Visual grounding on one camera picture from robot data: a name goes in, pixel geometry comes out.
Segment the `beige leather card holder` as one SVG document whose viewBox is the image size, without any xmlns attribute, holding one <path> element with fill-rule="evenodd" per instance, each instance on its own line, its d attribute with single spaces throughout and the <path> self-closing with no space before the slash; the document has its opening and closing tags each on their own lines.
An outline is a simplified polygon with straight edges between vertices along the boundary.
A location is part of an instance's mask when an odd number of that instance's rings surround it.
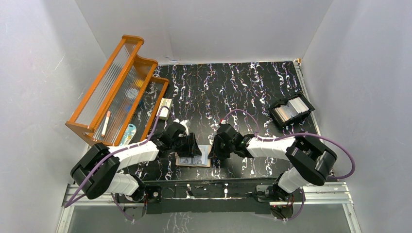
<svg viewBox="0 0 412 233">
<path fill-rule="evenodd" d="M 183 157 L 180 158 L 176 156 L 177 166 L 192 166 L 192 167 L 210 167 L 211 160 L 208 155 L 211 150 L 211 145 L 199 145 L 201 155 L 195 155 L 194 157 Z"/>
</svg>

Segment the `printed grey credit card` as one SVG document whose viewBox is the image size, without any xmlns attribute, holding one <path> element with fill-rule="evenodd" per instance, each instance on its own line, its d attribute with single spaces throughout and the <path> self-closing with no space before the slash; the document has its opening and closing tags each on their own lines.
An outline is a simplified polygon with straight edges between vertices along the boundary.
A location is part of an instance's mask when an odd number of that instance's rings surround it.
<svg viewBox="0 0 412 233">
<path fill-rule="evenodd" d="M 192 157 L 179 157 L 176 159 L 176 164 L 179 166 L 191 166 L 193 158 Z"/>
</svg>

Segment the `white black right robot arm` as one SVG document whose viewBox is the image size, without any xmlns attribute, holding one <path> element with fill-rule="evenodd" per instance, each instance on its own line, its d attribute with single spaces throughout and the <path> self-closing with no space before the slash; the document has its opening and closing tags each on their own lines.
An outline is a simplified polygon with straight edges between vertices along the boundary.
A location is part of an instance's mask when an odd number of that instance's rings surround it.
<svg viewBox="0 0 412 233">
<path fill-rule="evenodd" d="M 230 124 L 217 130 L 210 159 L 225 160 L 231 154 L 242 158 L 275 158 L 287 160 L 292 168 L 276 180 L 273 191 L 280 201 L 286 201 L 293 192 L 307 184 L 322 186 L 332 170 L 337 155 L 316 134 L 299 133 L 286 137 L 259 137 L 242 135 Z"/>
</svg>

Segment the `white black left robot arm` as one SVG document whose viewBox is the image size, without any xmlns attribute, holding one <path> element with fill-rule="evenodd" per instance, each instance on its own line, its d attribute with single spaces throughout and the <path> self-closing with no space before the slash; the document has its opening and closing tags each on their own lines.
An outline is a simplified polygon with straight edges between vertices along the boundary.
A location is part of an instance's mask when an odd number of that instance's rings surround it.
<svg viewBox="0 0 412 233">
<path fill-rule="evenodd" d="M 143 200 L 145 184 L 130 174 L 119 171 L 131 165 L 154 161 L 160 154 L 173 152 L 179 158 L 202 156 L 194 133 L 188 132 L 187 121 L 173 122 L 161 133 L 142 142 L 125 146 L 93 145 L 70 171 L 88 199 L 108 192 L 126 195 L 133 202 Z"/>
</svg>

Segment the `black card storage box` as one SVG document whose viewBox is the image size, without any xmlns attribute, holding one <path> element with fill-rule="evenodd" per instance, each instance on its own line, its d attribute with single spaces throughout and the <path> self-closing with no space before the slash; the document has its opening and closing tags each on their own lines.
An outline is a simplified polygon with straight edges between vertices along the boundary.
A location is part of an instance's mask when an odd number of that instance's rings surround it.
<svg viewBox="0 0 412 233">
<path fill-rule="evenodd" d="M 315 108 L 302 92 L 273 103 L 268 113 L 278 127 L 286 127 L 306 119 Z"/>
</svg>

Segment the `cream box with red label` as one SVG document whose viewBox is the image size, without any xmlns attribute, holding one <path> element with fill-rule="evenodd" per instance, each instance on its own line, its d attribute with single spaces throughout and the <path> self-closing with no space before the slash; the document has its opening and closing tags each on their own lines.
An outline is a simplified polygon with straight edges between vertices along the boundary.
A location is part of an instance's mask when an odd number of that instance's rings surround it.
<svg viewBox="0 0 412 233">
<path fill-rule="evenodd" d="M 169 118 L 171 106 L 172 106 L 171 99 L 165 99 L 165 98 L 161 99 L 160 106 L 157 111 L 157 115 L 159 115 L 160 120 L 167 120 Z"/>
</svg>

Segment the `teal item in blister pack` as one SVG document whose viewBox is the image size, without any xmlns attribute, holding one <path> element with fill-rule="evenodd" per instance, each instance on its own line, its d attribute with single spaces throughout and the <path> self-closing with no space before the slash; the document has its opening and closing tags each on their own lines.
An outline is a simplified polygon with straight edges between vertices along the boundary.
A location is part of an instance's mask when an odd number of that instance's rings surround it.
<svg viewBox="0 0 412 233">
<path fill-rule="evenodd" d="M 134 124 L 128 124 L 125 133 L 120 141 L 120 146 L 128 145 L 133 139 L 134 135 L 137 132 L 137 128 Z"/>
</svg>

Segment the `blue grey eraser block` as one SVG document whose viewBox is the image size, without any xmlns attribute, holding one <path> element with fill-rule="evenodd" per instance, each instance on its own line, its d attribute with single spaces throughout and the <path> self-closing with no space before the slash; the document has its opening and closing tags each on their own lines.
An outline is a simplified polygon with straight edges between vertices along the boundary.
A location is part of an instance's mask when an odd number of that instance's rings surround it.
<svg viewBox="0 0 412 233">
<path fill-rule="evenodd" d="M 137 105 L 137 108 L 142 104 L 143 104 L 143 100 L 140 100 L 138 105 Z M 132 107 L 133 107 L 132 104 L 128 104 L 124 109 L 125 109 L 126 112 L 130 112 L 132 110 Z"/>
</svg>

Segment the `orange wooden shelf rack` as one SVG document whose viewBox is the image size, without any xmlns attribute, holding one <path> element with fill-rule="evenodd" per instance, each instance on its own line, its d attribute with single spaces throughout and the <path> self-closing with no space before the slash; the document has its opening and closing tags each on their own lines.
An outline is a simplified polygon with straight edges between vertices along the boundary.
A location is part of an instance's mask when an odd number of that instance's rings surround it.
<svg viewBox="0 0 412 233">
<path fill-rule="evenodd" d="M 90 146 L 96 143 L 118 146 L 128 124 L 137 128 L 133 142 L 148 136 L 170 81 L 155 76 L 156 60 L 139 56 L 143 44 L 140 36 L 122 36 L 66 122 L 66 126 Z M 136 80 L 144 81 L 141 88 L 135 86 Z M 137 108 L 140 100 L 143 104 Z M 133 105 L 130 112 L 124 109 L 128 104 Z M 101 137 L 107 111 L 111 115 L 105 137 Z"/>
</svg>

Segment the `yellow item on shelf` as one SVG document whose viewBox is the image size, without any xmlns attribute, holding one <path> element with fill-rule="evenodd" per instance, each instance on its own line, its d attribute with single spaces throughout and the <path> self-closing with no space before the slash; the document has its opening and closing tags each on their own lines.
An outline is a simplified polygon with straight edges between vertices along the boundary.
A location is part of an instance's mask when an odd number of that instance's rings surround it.
<svg viewBox="0 0 412 233">
<path fill-rule="evenodd" d="M 136 80 L 135 81 L 135 86 L 138 88 L 141 88 L 143 86 L 144 81 L 143 80 Z"/>
</svg>

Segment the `white marker pen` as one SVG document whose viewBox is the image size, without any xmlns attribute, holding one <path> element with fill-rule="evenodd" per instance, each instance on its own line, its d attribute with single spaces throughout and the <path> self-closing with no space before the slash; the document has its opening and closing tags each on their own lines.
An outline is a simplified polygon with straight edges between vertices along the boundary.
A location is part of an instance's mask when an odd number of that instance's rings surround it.
<svg viewBox="0 0 412 233">
<path fill-rule="evenodd" d="M 110 115 L 111 112 L 107 111 L 104 122 L 103 122 L 103 128 L 102 128 L 102 132 L 101 132 L 101 137 L 105 137 L 106 131 L 107 131 L 107 126 L 108 126 L 108 122 L 110 119 Z"/>
</svg>

